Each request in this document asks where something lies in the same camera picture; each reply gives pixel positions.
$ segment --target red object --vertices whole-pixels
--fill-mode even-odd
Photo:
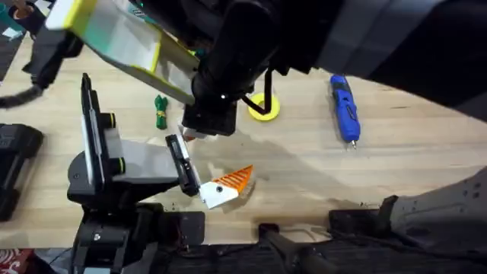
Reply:
[[[25,274],[28,259],[33,255],[33,249],[0,250],[1,274]]]

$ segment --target black bracket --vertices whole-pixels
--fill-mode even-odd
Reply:
[[[272,71],[271,68],[267,69],[264,75],[264,108],[257,106],[250,98],[247,96],[242,97],[242,101],[247,104],[247,106],[252,107],[256,112],[266,115],[271,112],[272,109]]]

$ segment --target black cable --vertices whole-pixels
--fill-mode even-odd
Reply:
[[[54,257],[54,259],[52,259],[50,262],[49,262],[49,265],[52,265],[55,261],[57,261],[57,259],[59,259],[62,255],[64,255],[66,252],[70,251],[71,247],[70,248],[66,248],[65,250],[59,252],[59,254],[57,256]]]
[[[437,258],[441,259],[450,259],[450,260],[469,260],[469,261],[475,261],[477,263],[485,262],[487,260],[486,256],[483,255],[478,255],[476,256],[475,254],[465,254],[465,253],[446,253],[446,252],[437,252],[437,251],[431,251],[431,250],[426,250],[422,249],[419,247],[408,247],[403,244],[395,244],[390,241],[386,240],[381,240],[377,239],[374,237],[368,237],[368,236],[363,236],[363,235],[355,235],[355,234],[345,234],[340,231],[336,230],[329,230],[331,235],[333,236],[333,239],[335,240],[341,240],[341,241],[348,241],[353,244],[358,244],[357,241],[369,241],[373,242],[376,244],[380,244],[385,247],[392,248],[394,250],[399,250],[399,251],[406,251],[406,252],[411,252],[411,253],[420,253],[424,255],[429,255],[429,256],[435,256]]]
[[[43,93],[44,89],[35,84],[27,90],[17,94],[0,97],[0,108],[8,109],[12,107],[19,107],[37,99],[38,97],[41,97]]]

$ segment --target yellow tape roll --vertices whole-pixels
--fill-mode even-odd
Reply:
[[[255,94],[250,99],[256,105],[259,105],[264,101],[264,93]],[[277,97],[274,96],[274,94],[272,95],[271,101],[272,101],[272,107],[271,107],[270,113],[267,113],[266,115],[262,115],[262,114],[256,112],[252,107],[249,107],[250,115],[259,121],[270,121],[270,120],[276,118],[277,115],[279,114],[280,109],[281,109],[281,104],[277,100]]]

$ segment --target orange triangular object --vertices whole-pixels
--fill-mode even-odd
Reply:
[[[224,186],[235,188],[239,193],[244,190],[249,183],[250,175],[252,174],[253,165],[237,170],[230,174],[214,179],[213,182],[220,183]]]

